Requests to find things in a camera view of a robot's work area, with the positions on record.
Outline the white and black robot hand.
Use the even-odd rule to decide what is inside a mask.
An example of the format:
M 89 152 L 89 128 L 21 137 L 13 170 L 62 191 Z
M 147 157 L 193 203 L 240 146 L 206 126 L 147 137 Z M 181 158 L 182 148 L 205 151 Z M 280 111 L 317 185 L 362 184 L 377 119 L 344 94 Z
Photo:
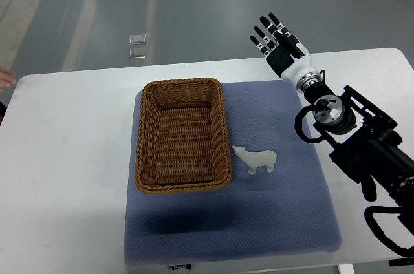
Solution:
M 261 26 L 254 27 L 250 40 L 273 72 L 302 94 L 321 85 L 323 76 L 312 66 L 310 52 L 301 41 L 273 13 L 261 16 L 259 21 Z

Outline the person's hand at edge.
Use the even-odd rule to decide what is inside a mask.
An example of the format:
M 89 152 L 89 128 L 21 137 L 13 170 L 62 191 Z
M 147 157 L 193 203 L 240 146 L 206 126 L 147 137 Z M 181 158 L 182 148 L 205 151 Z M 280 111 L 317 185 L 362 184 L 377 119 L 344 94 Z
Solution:
M 16 83 L 16 73 L 9 68 L 0 66 L 0 91 L 3 92 Z

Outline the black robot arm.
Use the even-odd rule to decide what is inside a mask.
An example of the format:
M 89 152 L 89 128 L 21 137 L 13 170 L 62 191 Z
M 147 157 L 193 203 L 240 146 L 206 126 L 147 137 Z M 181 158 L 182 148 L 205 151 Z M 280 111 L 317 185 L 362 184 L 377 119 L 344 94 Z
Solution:
M 394 214 L 413 231 L 413 159 L 399 145 L 396 121 L 350 86 L 337 96 L 325 84 L 323 72 L 308 72 L 295 82 L 308 105 L 295 117 L 296 134 L 307 143 L 328 142 L 329 158 L 354 182 L 368 202 L 377 200 L 380 184 L 395 207 L 372 205 L 364 218 L 374 236 L 394 253 L 413 257 L 413 248 L 402 248 L 387 237 L 374 218 Z

